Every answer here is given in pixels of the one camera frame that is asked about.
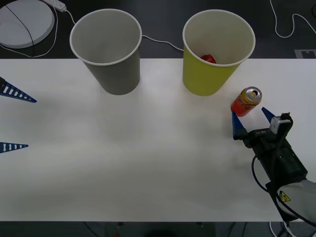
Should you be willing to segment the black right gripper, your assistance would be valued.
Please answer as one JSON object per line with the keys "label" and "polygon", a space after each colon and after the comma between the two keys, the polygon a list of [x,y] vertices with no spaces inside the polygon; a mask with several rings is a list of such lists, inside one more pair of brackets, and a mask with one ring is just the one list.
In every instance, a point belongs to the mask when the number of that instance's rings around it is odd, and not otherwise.
{"label": "black right gripper", "polygon": [[[275,128],[275,115],[265,107],[262,107],[270,128]],[[283,142],[279,150],[277,135],[268,128],[247,132],[235,112],[232,112],[233,139],[243,140],[247,148],[251,148],[267,176],[275,184],[299,183],[306,179],[308,174],[299,158],[292,150],[287,140]]]}

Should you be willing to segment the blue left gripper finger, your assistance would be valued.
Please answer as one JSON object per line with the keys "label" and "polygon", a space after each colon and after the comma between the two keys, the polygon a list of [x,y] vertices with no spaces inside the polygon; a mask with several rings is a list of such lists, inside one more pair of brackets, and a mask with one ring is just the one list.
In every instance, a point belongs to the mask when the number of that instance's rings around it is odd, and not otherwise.
{"label": "blue left gripper finger", "polygon": [[14,98],[22,101],[27,101],[30,103],[36,103],[37,100],[25,93],[24,91],[18,89],[17,87],[13,86],[5,79],[0,78],[0,95]]}
{"label": "blue left gripper finger", "polygon": [[10,151],[19,150],[19,149],[27,148],[28,146],[29,145],[26,145],[26,144],[0,142],[0,153],[6,153]]}

